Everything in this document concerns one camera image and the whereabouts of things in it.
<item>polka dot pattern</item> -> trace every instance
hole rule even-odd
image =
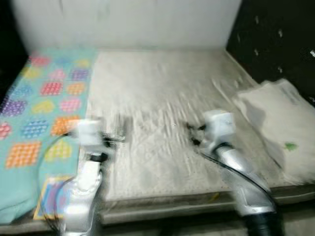
[[[90,61],[88,59],[81,59],[81,60],[77,60],[75,62],[75,64],[78,66],[78,67],[82,67],[82,68],[86,68],[86,67],[89,67],[91,65]]]
[[[74,112],[81,106],[81,100],[79,98],[70,98],[60,103],[60,109],[64,112]]]
[[[83,81],[88,78],[89,70],[82,69],[82,68],[76,68],[72,71],[71,78],[73,81]]]
[[[67,87],[68,94],[80,95],[85,89],[85,84],[83,82],[73,83]]]
[[[4,107],[6,106],[9,100],[10,100],[9,96],[5,95],[3,98],[3,102],[0,104],[0,113],[4,110]]]
[[[54,61],[55,64],[60,65],[60,66],[68,66],[70,65],[72,60],[68,57],[62,57],[58,58]]]
[[[30,57],[30,60],[33,66],[38,66],[38,67],[47,66],[51,61],[49,57],[41,57],[41,56]]]
[[[36,138],[44,133],[48,126],[48,121],[44,119],[34,119],[22,127],[21,135],[23,138],[27,139]]]
[[[59,80],[62,81],[66,77],[66,74],[62,69],[57,69],[50,73],[49,78],[50,80]]]
[[[80,119],[79,116],[57,117],[54,121],[51,134],[62,135],[72,129],[73,121]]]
[[[37,103],[32,107],[33,113],[50,113],[54,110],[55,105],[52,101],[50,100],[45,100],[42,102]]]
[[[13,101],[11,99],[7,100],[3,106],[2,113],[4,117],[15,117],[23,113],[27,101]]]
[[[48,82],[44,83],[41,88],[41,95],[59,95],[62,91],[63,84],[60,82]]]
[[[16,143],[6,159],[6,168],[29,166],[36,163],[41,142]]]
[[[11,93],[11,97],[14,97],[14,98],[26,97],[26,96],[31,95],[32,92],[33,90],[31,86],[24,85],[24,86],[15,88],[15,90]]]
[[[58,159],[67,159],[71,156],[72,147],[63,140],[58,141],[45,154],[45,161],[55,161]]]
[[[11,131],[12,128],[7,122],[0,124],[0,140],[5,139],[11,133]]]
[[[42,74],[42,70],[36,67],[25,67],[22,70],[22,76],[29,81],[37,79]]]

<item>robotic arm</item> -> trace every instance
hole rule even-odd
[[[210,111],[205,113],[205,140],[201,155],[219,164],[221,176],[230,187],[235,209],[243,218],[249,236],[283,236],[282,221],[265,181],[241,152],[231,145],[234,121],[231,113]],[[95,235],[95,208],[97,193],[102,183],[100,165],[114,155],[111,142],[125,140],[126,134],[114,138],[104,137],[97,121],[82,120],[77,124],[75,136],[90,154],[81,173],[69,183],[69,203],[64,210],[61,233],[63,236]]]
[[[283,236],[282,221],[270,190],[244,155],[231,145],[233,134],[231,113],[205,113],[202,155],[223,167],[222,179],[231,189],[235,209],[243,218],[248,235]]]

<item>black wall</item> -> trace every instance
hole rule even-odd
[[[243,0],[228,52],[257,82],[290,80],[315,95],[315,1]]]
[[[10,3],[0,0],[0,104],[28,58]]]

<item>teal blanket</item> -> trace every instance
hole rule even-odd
[[[35,208],[45,179],[75,175],[79,147],[70,137],[47,147],[86,112],[96,52],[33,54],[0,114],[0,223]]]

